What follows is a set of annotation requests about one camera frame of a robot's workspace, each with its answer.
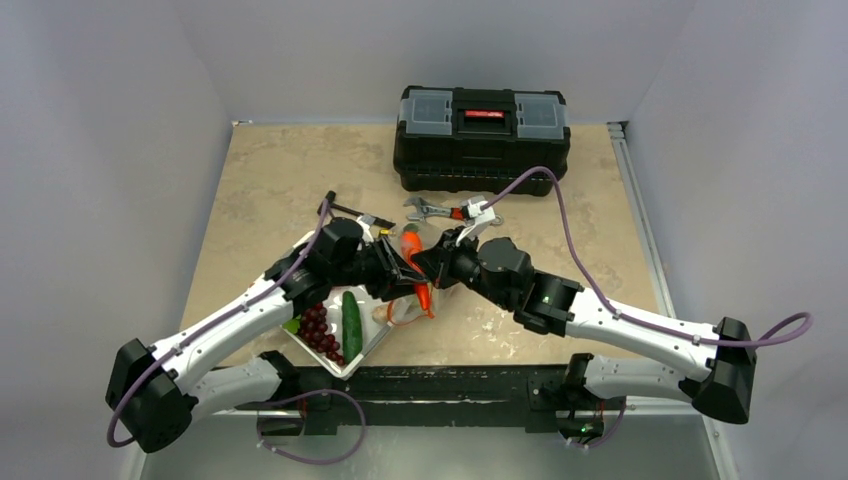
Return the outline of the orange carrot green top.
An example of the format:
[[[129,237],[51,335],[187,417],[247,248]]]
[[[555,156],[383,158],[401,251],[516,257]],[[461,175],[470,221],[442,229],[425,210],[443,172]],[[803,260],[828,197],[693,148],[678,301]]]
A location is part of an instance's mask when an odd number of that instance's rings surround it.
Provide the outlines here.
[[[404,260],[419,274],[423,275],[423,270],[413,260],[413,256],[423,250],[421,237],[419,236],[419,228],[414,223],[409,223],[404,226],[400,235],[401,254]],[[414,285],[414,292],[418,299],[420,309],[428,318],[434,317],[433,301],[431,296],[431,288],[428,281],[418,282]]]

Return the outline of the clear zip top bag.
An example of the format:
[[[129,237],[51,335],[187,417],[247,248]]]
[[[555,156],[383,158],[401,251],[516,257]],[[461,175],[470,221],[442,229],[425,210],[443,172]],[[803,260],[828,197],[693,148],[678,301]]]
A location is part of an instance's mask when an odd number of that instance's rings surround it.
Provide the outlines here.
[[[421,224],[414,223],[419,228],[419,236],[421,237]],[[398,246],[401,254],[400,247],[400,236],[398,240]],[[432,283],[428,283],[431,288],[431,296],[433,301],[433,312],[434,317],[436,313],[436,295],[433,293],[434,287]],[[374,322],[379,325],[392,325],[392,326],[403,326],[408,325],[418,319],[428,318],[426,317],[422,310],[420,309],[418,299],[414,292],[413,294],[407,297],[402,297],[396,300],[391,300],[384,305],[379,305],[372,309],[371,318]]]

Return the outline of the white plastic basket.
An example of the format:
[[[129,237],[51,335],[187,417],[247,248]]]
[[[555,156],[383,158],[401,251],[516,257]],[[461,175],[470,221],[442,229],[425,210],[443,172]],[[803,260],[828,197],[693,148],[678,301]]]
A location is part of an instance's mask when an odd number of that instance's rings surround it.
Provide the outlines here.
[[[305,252],[305,247],[312,236],[316,236],[317,240],[310,251],[306,252],[306,258],[282,282],[285,298],[294,302],[293,313],[285,319],[283,329],[298,346],[327,369],[331,375],[340,379],[347,379],[390,332],[390,325],[379,325],[371,318],[372,309],[388,303],[390,299],[374,299],[366,292],[364,286],[353,286],[347,283],[346,272],[350,268],[354,255],[371,244],[363,241],[362,228],[352,221],[332,223],[322,227],[318,232],[307,233],[298,244],[265,271],[263,278],[267,281],[280,280],[283,274],[296,262],[299,255]],[[360,307],[363,348],[351,364],[346,363],[345,366],[340,367],[312,351],[296,335],[296,318],[308,308],[322,303],[327,309],[329,332],[334,334],[336,340],[341,344],[341,353],[343,354],[341,305],[342,294],[346,291],[351,291],[355,295]]]

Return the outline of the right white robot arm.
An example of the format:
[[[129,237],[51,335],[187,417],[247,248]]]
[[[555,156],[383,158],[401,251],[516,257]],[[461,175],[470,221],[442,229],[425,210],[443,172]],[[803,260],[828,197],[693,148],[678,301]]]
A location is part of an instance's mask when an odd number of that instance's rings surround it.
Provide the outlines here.
[[[674,398],[729,424],[750,419],[757,356],[740,320],[684,321],[603,300],[577,281],[537,269],[529,253],[502,237],[483,244],[443,240],[411,257],[435,286],[457,283],[512,313],[540,335],[606,343],[641,356],[652,385],[621,381],[631,395]]]

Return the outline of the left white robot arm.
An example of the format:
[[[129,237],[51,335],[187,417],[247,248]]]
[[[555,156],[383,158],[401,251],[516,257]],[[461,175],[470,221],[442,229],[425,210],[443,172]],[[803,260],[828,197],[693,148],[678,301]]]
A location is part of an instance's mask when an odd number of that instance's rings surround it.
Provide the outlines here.
[[[119,348],[105,395],[112,411],[108,444],[135,443],[154,453],[212,413],[246,404],[289,407],[303,390],[298,371],[281,353],[264,352],[235,367],[220,362],[335,289],[389,301],[425,283],[389,240],[371,238],[362,223],[319,224],[212,315],[150,345],[134,339]]]

